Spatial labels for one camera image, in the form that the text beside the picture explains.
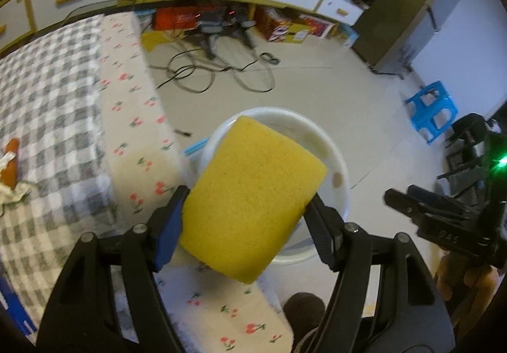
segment tiled floor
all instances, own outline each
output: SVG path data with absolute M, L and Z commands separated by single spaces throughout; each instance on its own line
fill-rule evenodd
M 405 111 L 403 100 L 417 92 L 416 83 L 373 75 L 353 51 L 334 40 L 311 36 L 298 45 L 268 43 L 258 36 L 254 39 L 257 53 L 269 51 L 281 59 L 273 67 L 273 91 L 247 92 L 228 73 L 218 74 L 203 94 L 187 93 L 174 83 L 159 90 L 171 124 L 194 134 L 191 139 L 181 138 L 183 147 L 208 137 L 224 120 L 248 108 L 277 106 L 301 113 L 324 128 L 345 157 L 352 186 L 349 219 L 376 235 L 410 233 L 434 271 L 438 250 L 417 238 L 409 219 L 382 201 L 391 187 L 405 190 L 417 184 L 432 189 L 435 177 L 443 172 L 442 146 L 435 143 L 428 147 L 411 128 Z M 165 66 L 180 51 L 176 44 L 164 44 L 146 57 L 151 65 Z M 238 67 L 251 61 L 247 50 L 228 38 L 219 41 L 219 54 Z M 183 59 L 175 65 L 185 63 Z M 255 67 L 241 77 L 251 86 L 265 88 L 266 73 L 255 71 Z M 152 70 L 152 75 L 156 83 L 165 79 L 164 71 Z M 209 75 L 197 71 L 184 84 L 199 89 L 208 82 Z M 310 291 L 327 301 L 336 279 L 318 258 L 269 270 L 282 301 L 297 291 Z M 376 285 L 373 277 L 369 304 L 374 301 Z

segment bed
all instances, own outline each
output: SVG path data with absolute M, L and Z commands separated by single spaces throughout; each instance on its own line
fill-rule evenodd
M 157 98 L 130 12 L 67 25 L 0 60 L 0 118 L 0 145 L 20 139 L 20 178 L 33 184 L 28 201 L 6 206 L 0 217 L 0 301 L 6 286 L 17 295 L 19 309 L 4 308 L 35 342 L 77 239 L 146 222 L 179 184 L 192 186 L 194 175 Z M 232 349 L 231 341 L 238 352 L 290 351 L 292 330 L 268 276 L 246 285 L 177 248 L 155 279 L 187 352 L 218 353 L 225 344 Z M 123 336 L 136 341 L 119 268 L 112 284 Z M 274 341 L 245 333 L 260 321 Z
M 0 218 L 0 260 L 36 328 L 81 234 L 146 221 L 191 177 L 139 41 L 132 13 L 96 16 L 0 61 L 0 145 L 20 139 L 34 185 Z

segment red box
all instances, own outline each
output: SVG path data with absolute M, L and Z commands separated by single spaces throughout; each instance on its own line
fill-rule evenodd
M 169 7 L 158 8 L 155 13 L 154 27 L 156 31 L 167 29 L 195 28 L 196 15 L 201 7 Z

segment white bucket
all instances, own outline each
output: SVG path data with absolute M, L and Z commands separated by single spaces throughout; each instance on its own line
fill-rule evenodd
M 343 156 L 322 128 L 293 111 L 275 107 L 259 107 L 240 112 L 223 122 L 202 149 L 198 167 L 199 175 L 211 161 L 215 150 L 229 128 L 242 115 L 252 117 L 296 141 L 328 167 L 328 174 L 320 185 L 318 194 L 326 206 L 334 207 L 346 220 L 350 205 L 350 186 Z M 317 249 L 313 244 L 304 218 L 301 218 L 287 243 L 271 263 L 277 265 L 295 264 L 315 256 L 317 256 Z

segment checkered blanket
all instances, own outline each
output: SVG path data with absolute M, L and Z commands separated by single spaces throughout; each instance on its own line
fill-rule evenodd
M 21 179 L 36 185 L 0 218 L 0 261 L 35 323 L 78 237 L 116 221 L 94 86 L 100 23 L 67 25 L 0 61 L 0 147 L 20 139 Z

